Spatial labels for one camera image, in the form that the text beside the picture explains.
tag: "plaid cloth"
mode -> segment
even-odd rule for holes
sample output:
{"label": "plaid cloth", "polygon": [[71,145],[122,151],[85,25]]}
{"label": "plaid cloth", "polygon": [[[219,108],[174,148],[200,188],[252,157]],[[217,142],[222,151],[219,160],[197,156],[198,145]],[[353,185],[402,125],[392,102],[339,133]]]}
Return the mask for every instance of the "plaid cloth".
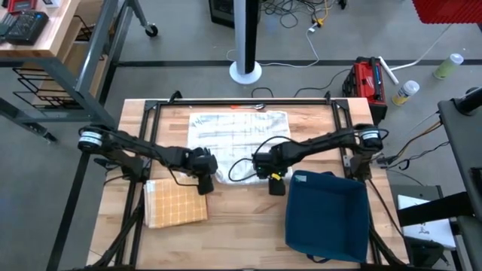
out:
{"label": "plaid cloth", "polygon": [[147,181],[144,193],[145,224],[150,228],[208,219],[206,196],[200,196],[196,187],[178,186],[171,178],[163,178]]}

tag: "table leg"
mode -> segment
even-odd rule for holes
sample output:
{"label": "table leg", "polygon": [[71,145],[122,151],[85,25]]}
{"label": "table leg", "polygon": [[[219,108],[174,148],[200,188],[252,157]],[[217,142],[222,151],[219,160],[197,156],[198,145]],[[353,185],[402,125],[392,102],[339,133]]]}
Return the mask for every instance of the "table leg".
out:
{"label": "table leg", "polygon": [[137,19],[141,22],[141,26],[145,28],[148,32],[154,32],[154,25],[150,24],[144,15],[144,11],[142,11],[141,5],[139,4],[139,0],[128,0],[128,5],[133,9],[134,14],[136,15]]}
{"label": "table leg", "polygon": [[36,122],[22,121],[20,117],[25,117],[25,113],[2,98],[0,98],[0,115],[6,117],[8,120],[14,122],[16,125],[26,129],[27,131],[33,132],[37,136],[42,137],[49,143],[57,141],[57,139],[47,131],[47,128],[43,127],[42,125]]}
{"label": "table leg", "polygon": [[38,61],[38,64],[87,112],[93,122],[101,123],[114,129],[117,124],[111,115],[100,105],[88,90],[77,91],[78,84],[83,84],[79,77],[77,80],[74,75],[65,67],[59,59],[51,58],[47,61]]}
{"label": "table leg", "polygon": [[400,226],[410,226],[460,215],[473,215],[467,192],[456,193],[418,206],[398,210]]}
{"label": "table leg", "polygon": [[120,10],[120,14],[117,16],[115,23],[115,35],[112,39],[110,50],[108,52],[108,62],[106,64],[108,68],[105,77],[103,78],[103,82],[101,83],[102,89],[99,94],[99,103],[101,105],[105,104],[108,93],[111,89],[111,84],[114,80],[114,75],[117,70],[117,62],[121,58],[120,54],[122,52],[124,41],[126,40],[127,30],[129,29],[129,24],[132,17],[132,8],[127,7],[127,5],[124,3],[122,9]]}

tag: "white cable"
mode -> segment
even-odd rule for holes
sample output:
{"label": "white cable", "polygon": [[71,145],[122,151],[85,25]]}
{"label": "white cable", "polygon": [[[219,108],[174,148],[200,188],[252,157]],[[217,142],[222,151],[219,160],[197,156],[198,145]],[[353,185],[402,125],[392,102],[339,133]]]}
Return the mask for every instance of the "white cable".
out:
{"label": "white cable", "polygon": [[319,57],[318,57],[318,54],[316,53],[316,50],[315,50],[315,47],[313,46],[313,43],[311,42],[311,39],[310,37],[308,36],[308,34],[310,33],[310,29],[307,29],[306,33],[305,33],[305,36],[307,37],[307,40],[308,42],[310,43],[310,46],[311,46],[311,50],[313,51],[313,53],[315,54],[316,56],[316,61],[309,64],[309,65],[291,65],[291,64],[285,64],[285,63],[276,63],[276,62],[273,62],[273,63],[268,63],[268,64],[261,64],[261,65],[264,65],[264,66],[267,66],[267,65],[282,65],[282,66],[286,66],[286,67],[292,67],[292,68],[308,68],[308,67],[311,67],[312,65],[315,65],[316,63],[319,62]]}
{"label": "white cable", "polygon": [[233,51],[235,51],[235,50],[236,50],[236,49],[232,49],[232,50],[229,50],[229,51],[226,53],[226,59],[227,59],[227,60],[232,61],[232,62],[235,62],[235,61],[236,61],[236,60],[234,60],[234,59],[229,58],[229,53],[231,53],[231,52],[233,52]]}

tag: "yellow bottle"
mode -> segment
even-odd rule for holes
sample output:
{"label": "yellow bottle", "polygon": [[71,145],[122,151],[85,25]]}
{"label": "yellow bottle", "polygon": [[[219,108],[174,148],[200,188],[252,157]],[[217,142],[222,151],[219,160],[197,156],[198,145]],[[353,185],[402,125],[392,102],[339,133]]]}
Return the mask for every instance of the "yellow bottle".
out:
{"label": "yellow bottle", "polygon": [[416,81],[407,81],[392,97],[393,104],[397,106],[403,105],[411,96],[419,91],[419,89],[420,85]]}

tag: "wheel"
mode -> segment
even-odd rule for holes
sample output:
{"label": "wheel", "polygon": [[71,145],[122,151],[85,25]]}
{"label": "wheel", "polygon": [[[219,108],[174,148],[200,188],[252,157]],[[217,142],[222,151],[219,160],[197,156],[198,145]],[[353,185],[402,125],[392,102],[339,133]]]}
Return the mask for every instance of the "wheel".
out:
{"label": "wheel", "polygon": [[155,25],[149,25],[152,29],[152,32],[149,32],[147,29],[145,30],[145,34],[147,34],[149,37],[153,38],[157,36],[157,33],[159,33],[159,30],[157,30],[157,26]]}

